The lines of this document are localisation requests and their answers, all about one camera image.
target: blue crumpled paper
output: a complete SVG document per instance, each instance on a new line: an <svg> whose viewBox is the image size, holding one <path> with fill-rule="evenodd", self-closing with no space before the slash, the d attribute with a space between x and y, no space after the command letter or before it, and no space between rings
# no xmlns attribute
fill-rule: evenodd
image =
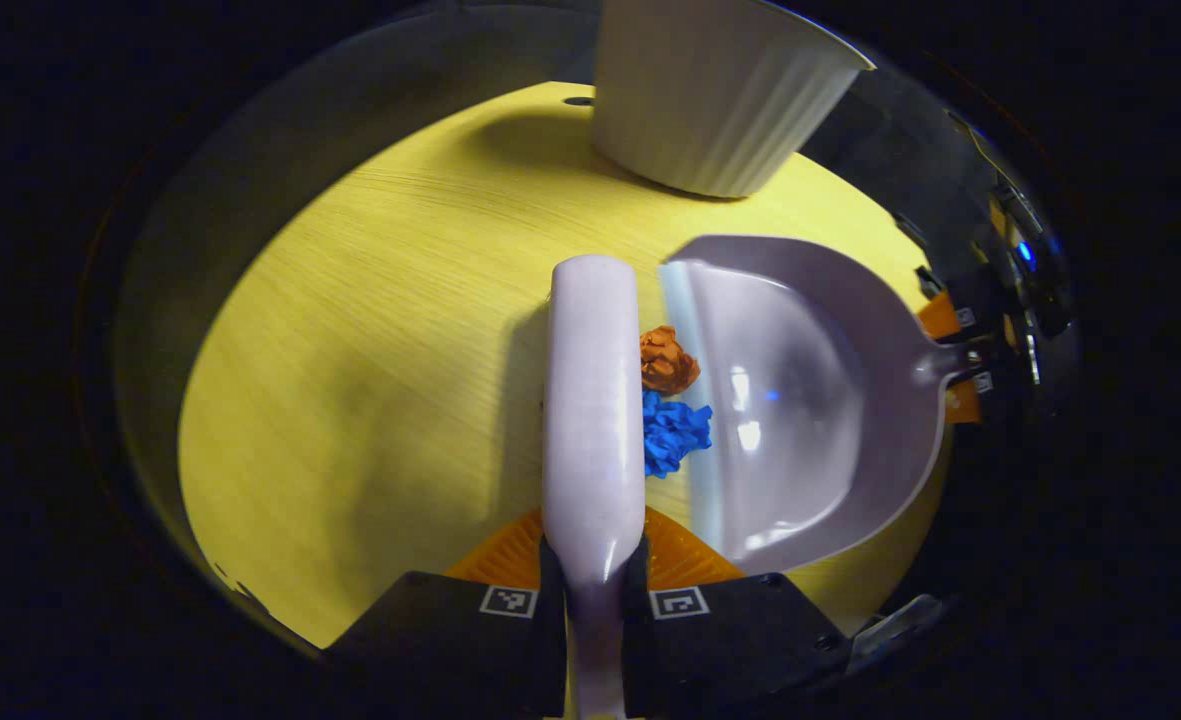
<svg viewBox="0 0 1181 720"><path fill-rule="evenodd" d="M667 402L657 391L644 391L644 470L657 478L678 470L678 462L692 450L710 447L709 406L692 410Z"/></svg>

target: white dustpan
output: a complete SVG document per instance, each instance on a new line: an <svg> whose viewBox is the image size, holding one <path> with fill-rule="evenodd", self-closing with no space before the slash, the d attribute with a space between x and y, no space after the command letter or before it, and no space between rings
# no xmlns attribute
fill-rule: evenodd
<svg viewBox="0 0 1181 720"><path fill-rule="evenodd" d="M863 542L924 487L968 368L877 275L815 243L703 236L660 268L713 447L685 459L698 536L746 574Z"/></svg>

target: brush handle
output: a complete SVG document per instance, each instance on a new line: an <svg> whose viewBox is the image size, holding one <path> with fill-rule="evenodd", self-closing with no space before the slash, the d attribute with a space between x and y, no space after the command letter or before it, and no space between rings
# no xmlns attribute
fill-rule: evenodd
<svg viewBox="0 0 1181 720"><path fill-rule="evenodd" d="M635 270L582 255L554 268L544 392L544 537L570 591L582 716L618 714L621 572L644 532Z"/></svg>

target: wooden table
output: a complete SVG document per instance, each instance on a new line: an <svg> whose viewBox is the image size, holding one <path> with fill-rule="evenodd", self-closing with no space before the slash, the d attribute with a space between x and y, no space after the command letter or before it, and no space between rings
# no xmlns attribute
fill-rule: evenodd
<svg viewBox="0 0 1181 720"><path fill-rule="evenodd" d="M220 577L311 643L403 571L443 571L539 505L541 307L559 261L634 266L642 329L666 322L658 266L704 233L836 247L924 303L922 253L841 178L796 155L750 199L667 190L590 149L590 107L563 103L590 94L513 92L365 161L216 318L180 420L189 521ZM905 574L942 474L877 537L791 572L844 631ZM685 474L650 478L648 503L686 525Z"/></svg>

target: white bucket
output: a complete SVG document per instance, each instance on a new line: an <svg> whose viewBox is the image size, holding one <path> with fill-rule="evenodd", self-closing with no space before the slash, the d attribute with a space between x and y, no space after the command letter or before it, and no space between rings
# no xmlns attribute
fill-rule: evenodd
<svg viewBox="0 0 1181 720"><path fill-rule="evenodd" d="M605 0L594 142L632 172L745 197L874 64L762 0Z"/></svg>

